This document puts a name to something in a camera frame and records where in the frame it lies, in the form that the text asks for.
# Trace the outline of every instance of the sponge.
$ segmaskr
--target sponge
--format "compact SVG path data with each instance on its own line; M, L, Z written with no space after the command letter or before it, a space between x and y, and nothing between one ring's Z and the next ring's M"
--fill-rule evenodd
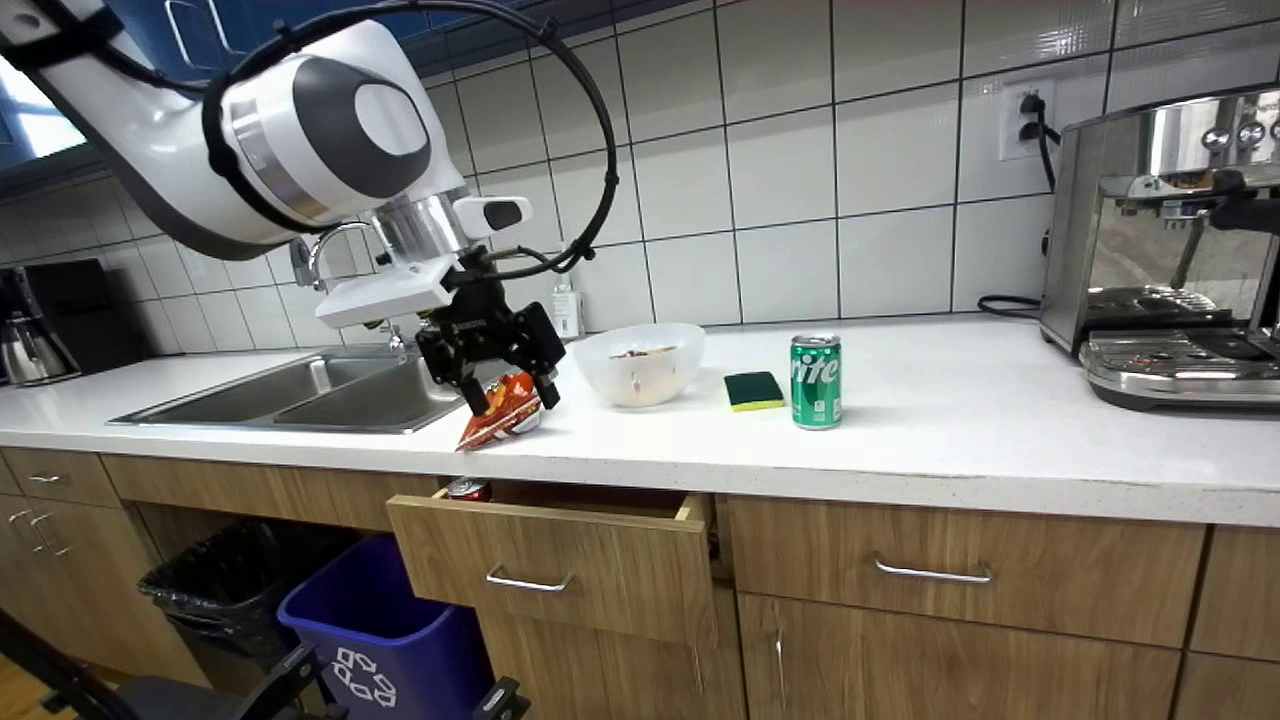
M775 388L773 372L722 375L722 393L737 410L786 409L785 388Z

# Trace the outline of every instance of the orange object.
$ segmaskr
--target orange object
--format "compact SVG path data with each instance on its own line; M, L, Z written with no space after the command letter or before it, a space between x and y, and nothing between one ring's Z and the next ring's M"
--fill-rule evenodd
M475 451L501 435L521 435L537 428L549 409L537 395L537 381L528 372L507 372L483 393L483 417L473 417L454 449Z

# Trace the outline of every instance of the trash bin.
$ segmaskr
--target trash bin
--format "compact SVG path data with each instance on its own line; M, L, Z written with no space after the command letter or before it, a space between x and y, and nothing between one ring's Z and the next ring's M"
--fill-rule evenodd
M151 568L138 587L189 638L274 669L296 648L274 625L280 600L356 539L344 526L245 519Z
M350 720L469 720L493 685L475 612L414 600L391 537L372 537L280 602Z

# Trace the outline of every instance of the blue recycling bin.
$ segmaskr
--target blue recycling bin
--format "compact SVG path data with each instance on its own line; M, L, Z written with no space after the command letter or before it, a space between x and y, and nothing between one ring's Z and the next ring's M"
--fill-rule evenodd
M358 539L274 615L350 720L469 720L493 685L475 612L414 600L391 537Z

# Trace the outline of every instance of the stainless steel sink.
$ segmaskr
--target stainless steel sink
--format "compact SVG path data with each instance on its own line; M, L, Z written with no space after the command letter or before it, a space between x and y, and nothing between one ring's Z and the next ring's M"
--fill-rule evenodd
M216 424L280 432L412 432L450 410L414 352L338 348L232 381L195 395L151 405L118 424Z

